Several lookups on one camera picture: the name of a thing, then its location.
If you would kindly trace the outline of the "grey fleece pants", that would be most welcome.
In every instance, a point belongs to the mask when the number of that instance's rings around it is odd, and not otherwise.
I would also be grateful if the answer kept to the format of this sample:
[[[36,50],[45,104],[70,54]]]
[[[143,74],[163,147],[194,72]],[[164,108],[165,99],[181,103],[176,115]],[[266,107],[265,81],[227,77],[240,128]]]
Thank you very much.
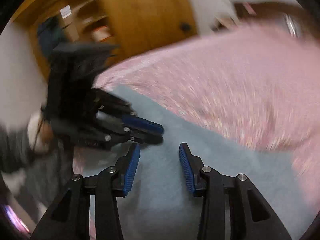
[[[221,174],[248,175],[293,239],[299,239],[316,217],[319,209],[308,204],[290,152],[249,150],[179,118],[126,86],[118,86],[114,94],[131,102],[139,116],[165,129],[162,144],[141,148],[132,190],[117,200],[125,239],[196,238],[201,199],[192,197],[185,186],[178,157],[182,142]]]

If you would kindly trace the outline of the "dark clothes hanging in wardrobe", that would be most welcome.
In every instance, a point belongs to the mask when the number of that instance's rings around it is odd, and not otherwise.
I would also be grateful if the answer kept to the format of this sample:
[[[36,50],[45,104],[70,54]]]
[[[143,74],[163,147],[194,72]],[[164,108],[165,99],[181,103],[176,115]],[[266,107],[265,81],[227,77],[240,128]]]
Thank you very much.
[[[37,39],[42,54],[49,58],[52,51],[60,44],[67,42],[65,33],[60,28],[57,16],[50,17],[42,22],[37,29]]]

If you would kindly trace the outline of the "white orange box on shelf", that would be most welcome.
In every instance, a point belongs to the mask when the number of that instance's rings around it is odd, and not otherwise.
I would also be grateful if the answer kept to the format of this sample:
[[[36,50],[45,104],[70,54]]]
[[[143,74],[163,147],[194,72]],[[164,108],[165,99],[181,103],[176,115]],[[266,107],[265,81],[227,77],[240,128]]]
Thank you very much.
[[[94,42],[103,42],[106,39],[113,36],[107,25],[102,25],[102,26],[93,28],[90,31],[90,35]]]

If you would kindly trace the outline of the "black pouch on wardrobe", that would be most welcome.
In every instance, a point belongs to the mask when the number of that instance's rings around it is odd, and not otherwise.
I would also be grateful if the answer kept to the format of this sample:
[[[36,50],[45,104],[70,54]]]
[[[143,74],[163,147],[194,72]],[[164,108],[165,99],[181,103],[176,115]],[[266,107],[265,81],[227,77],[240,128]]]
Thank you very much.
[[[180,25],[179,25],[179,28],[182,32],[184,33],[189,33],[192,31],[192,26],[189,24],[189,23],[185,23],[185,22],[182,22]]]

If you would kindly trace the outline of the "wooden wardrobe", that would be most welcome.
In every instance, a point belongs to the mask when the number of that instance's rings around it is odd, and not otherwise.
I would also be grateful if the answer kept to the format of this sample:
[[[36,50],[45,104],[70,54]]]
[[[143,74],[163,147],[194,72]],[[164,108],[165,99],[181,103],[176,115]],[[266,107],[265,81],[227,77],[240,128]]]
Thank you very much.
[[[103,41],[117,45],[115,64],[129,57],[173,44],[197,35],[189,0],[24,0],[11,17],[28,31],[39,70],[48,77],[49,66],[40,52],[36,31],[40,23],[70,9],[60,23],[72,41],[93,41],[90,31],[107,25],[112,37]],[[189,23],[192,31],[184,33],[179,25]]]

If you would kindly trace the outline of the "pink floral bedspread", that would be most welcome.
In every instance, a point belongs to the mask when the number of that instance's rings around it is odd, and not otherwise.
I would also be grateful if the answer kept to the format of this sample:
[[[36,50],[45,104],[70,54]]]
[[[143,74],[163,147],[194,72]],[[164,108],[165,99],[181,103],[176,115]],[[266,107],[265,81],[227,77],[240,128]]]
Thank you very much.
[[[292,153],[306,202],[319,207],[319,42],[247,24],[132,57],[95,86],[125,85],[247,148]]]

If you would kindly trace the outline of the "dark wooden headboard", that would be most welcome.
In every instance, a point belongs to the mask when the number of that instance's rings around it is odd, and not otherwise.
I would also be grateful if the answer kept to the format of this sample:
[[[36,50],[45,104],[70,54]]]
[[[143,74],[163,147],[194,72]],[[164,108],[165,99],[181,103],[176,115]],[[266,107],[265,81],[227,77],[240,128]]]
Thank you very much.
[[[232,29],[242,23],[273,23],[291,36],[319,41],[319,23],[307,10],[294,4],[267,1],[258,3],[233,2],[235,16],[222,15],[210,27],[212,31]]]

